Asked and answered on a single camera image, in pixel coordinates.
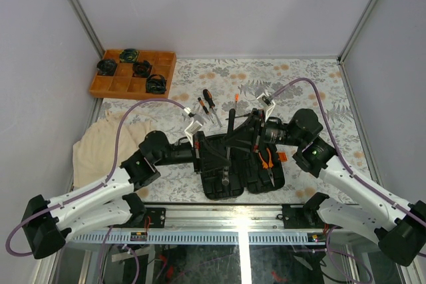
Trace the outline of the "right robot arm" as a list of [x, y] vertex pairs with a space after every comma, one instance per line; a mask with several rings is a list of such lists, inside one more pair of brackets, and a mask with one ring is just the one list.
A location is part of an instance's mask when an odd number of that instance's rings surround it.
[[362, 176], [320, 138], [322, 129], [311, 109], [299, 109], [289, 123], [267, 120], [263, 111], [254, 109], [225, 135], [224, 143], [246, 152], [255, 152], [264, 144], [295, 146], [293, 159], [302, 171], [334, 186], [359, 205], [355, 208], [316, 194], [305, 204], [304, 221], [311, 227], [324, 222], [348, 229], [378, 245], [393, 262], [409, 266], [425, 246], [425, 202], [411, 203]]

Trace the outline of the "black plastic tool case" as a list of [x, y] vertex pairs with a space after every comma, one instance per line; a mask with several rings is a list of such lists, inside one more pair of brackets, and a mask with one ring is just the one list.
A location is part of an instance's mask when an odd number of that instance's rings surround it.
[[[194, 150], [196, 157], [200, 160], [200, 141], [204, 138], [223, 139], [223, 134], [215, 134], [206, 136], [202, 131], [199, 131], [194, 138]], [[263, 194], [276, 191], [285, 185], [285, 175], [277, 153], [277, 148], [273, 144], [266, 144], [261, 148], [264, 152], [269, 148], [272, 153], [272, 161], [274, 167], [275, 186], [272, 185], [268, 173], [262, 168], [261, 161], [257, 153], [248, 153], [238, 149], [231, 149], [230, 154], [227, 154], [230, 160], [230, 167], [200, 174], [204, 195], [209, 200], [225, 200], [237, 198], [244, 191], [251, 194]]]

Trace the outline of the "orange handled long-nose pliers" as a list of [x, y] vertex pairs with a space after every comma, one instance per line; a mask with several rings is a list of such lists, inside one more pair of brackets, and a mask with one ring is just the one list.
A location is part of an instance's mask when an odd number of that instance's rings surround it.
[[229, 117], [229, 118], [226, 118], [226, 120], [229, 120], [229, 119], [231, 119], [231, 118], [233, 118], [233, 119], [237, 119], [237, 118], [247, 118], [247, 117], [249, 117], [249, 116], [251, 116], [252, 115], [252, 113], [247, 113], [247, 114], [243, 114], [243, 115], [238, 115], [238, 116], [233, 116], [233, 117]]

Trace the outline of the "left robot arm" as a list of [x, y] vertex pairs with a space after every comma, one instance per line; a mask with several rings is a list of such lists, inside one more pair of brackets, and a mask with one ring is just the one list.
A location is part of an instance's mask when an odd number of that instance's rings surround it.
[[204, 173], [230, 165], [223, 146], [215, 147], [203, 132], [192, 142], [171, 144], [161, 131], [149, 132], [138, 150], [101, 178], [75, 191], [46, 200], [37, 195], [28, 201], [23, 231], [30, 255], [42, 259], [58, 252], [72, 238], [109, 225], [142, 225], [145, 206], [136, 191], [160, 177], [158, 166], [193, 163]]

